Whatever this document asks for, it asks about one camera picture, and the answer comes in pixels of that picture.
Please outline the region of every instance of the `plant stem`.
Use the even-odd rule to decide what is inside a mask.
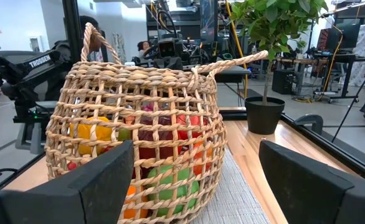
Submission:
[[[271,79],[272,76],[272,72],[271,72],[271,67],[272,67],[272,60],[268,61],[268,67],[267,67],[267,74],[265,76],[265,83],[264,83],[264,93],[263,93],[263,105],[267,105],[267,91],[268,91],[268,82]]]

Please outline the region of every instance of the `orange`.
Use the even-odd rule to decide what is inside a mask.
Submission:
[[[132,194],[135,194],[135,193],[136,193],[136,187],[130,186],[127,190],[127,195],[132,195]],[[130,203],[132,201],[134,201],[134,200],[125,200],[125,204]],[[148,201],[147,196],[143,196],[141,198],[141,201],[142,202],[147,202]],[[137,210],[135,210],[135,209],[126,209],[125,210],[125,218],[134,218],[136,212],[137,212]],[[141,209],[140,218],[146,218],[147,214],[148,214],[147,209]]]
[[[106,117],[98,117],[98,119],[109,122],[108,118],[106,118]],[[77,126],[77,136],[79,138],[90,139],[91,127],[92,127],[92,125],[79,124]],[[95,128],[95,135],[97,136],[98,140],[111,141],[111,134],[112,134],[112,128],[107,128],[104,126],[97,126]],[[70,137],[73,137],[73,124],[70,124]],[[102,147],[97,146],[97,155],[101,154],[102,150],[103,150]],[[92,148],[90,146],[79,145],[78,153],[80,153],[80,155],[86,155],[86,154],[91,155]]]
[[[203,145],[203,142],[199,142],[199,143],[194,144],[194,149],[195,149],[195,148],[197,148],[197,147],[199,147],[199,146],[201,146],[201,145]],[[203,151],[198,152],[198,153],[194,156],[194,159],[202,158],[202,155],[203,155]],[[211,147],[210,147],[210,148],[207,150],[207,152],[206,152],[206,157],[212,157],[212,155],[213,155],[213,148],[211,148]],[[210,166],[211,166],[211,165],[212,165],[212,164],[211,164],[210,162],[208,162],[208,163],[206,164],[206,168],[205,168],[205,170],[206,170],[206,171],[208,171],[208,170],[210,169]],[[195,174],[195,175],[199,175],[199,174],[201,174],[201,173],[202,173],[202,166],[203,166],[203,165],[194,166],[194,174]]]

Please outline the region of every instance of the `wooden table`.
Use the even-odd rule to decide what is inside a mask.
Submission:
[[[328,63],[327,59],[310,59],[310,58],[304,58],[304,59],[289,59],[289,58],[281,58],[281,57],[277,57],[275,59],[278,62],[290,62],[290,63],[300,63],[303,65],[325,65]]]
[[[228,132],[227,145],[271,223],[287,223],[287,220],[267,184],[258,158],[258,147],[261,140],[266,139],[275,142],[317,161],[324,162],[331,167],[354,173],[282,121],[279,123],[275,134],[269,136],[248,132],[246,121],[225,121],[225,125]],[[43,158],[4,189],[24,191],[45,182],[47,182],[47,166],[45,158]]]

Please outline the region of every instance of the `green apple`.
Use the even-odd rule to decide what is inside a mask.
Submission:
[[[131,139],[131,131],[129,129],[124,129],[124,128],[120,129],[118,141],[124,141],[128,139]]]
[[[160,167],[160,173],[163,174],[165,173],[167,170],[172,169],[172,166],[161,166]],[[152,169],[151,172],[149,172],[148,178],[151,177],[155,177],[156,176],[156,168]],[[177,173],[177,180],[185,180],[188,179],[189,177],[189,169],[183,169],[181,171],[179,171]],[[173,181],[173,176],[170,175],[168,177],[165,177],[163,179],[160,180],[160,184],[171,184],[171,182]],[[154,187],[155,184],[148,184],[148,187]],[[199,183],[198,181],[194,181],[192,183],[192,187],[191,187],[191,194],[197,192],[199,190]],[[186,196],[188,192],[188,185],[182,185],[180,187],[177,188],[177,198],[182,197],[182,196]],[[159,200],[169,200],[173,197],[173,190],[162,190],[159,192]],[[150,200],[154,200],[155,199],[155,194],[150,194],[148,195],[148,198]],[[189,201],[188,203],[188,208],[192,208],[194,205],[196,204],[196,198],[193,198]],[[173,214],[182,212],[184,208],[184,205],[177,205],[176,209],[174,209]],[[167,215],[169,212],[168,208],[159,208],[158,210],[158,217],[161,217],[163,215]]]

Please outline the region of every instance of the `tree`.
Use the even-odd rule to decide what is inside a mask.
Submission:
[[[288,39],[304,34],[313,19],[318,21],[322,8],[328,10],[324,0],[245,0],[232,5],[230,19],[244,25],[250,41],[259,42],[260,50],[268,50],[264,105],[275,54],[289,52]]]

